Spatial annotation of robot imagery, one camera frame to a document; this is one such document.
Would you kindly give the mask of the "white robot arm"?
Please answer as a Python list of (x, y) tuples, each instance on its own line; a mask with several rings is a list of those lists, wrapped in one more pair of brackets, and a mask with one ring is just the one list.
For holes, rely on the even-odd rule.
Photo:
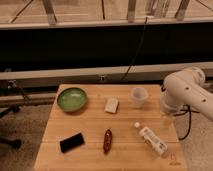
[(164, 91), (159, 98), (162, 111), (161, 127), (167, 130), (184, 104), (191, 106), (213, 121), (213, 93), (205, 90), (205, 73), (198, 67), (189, 67), (167, 75)]

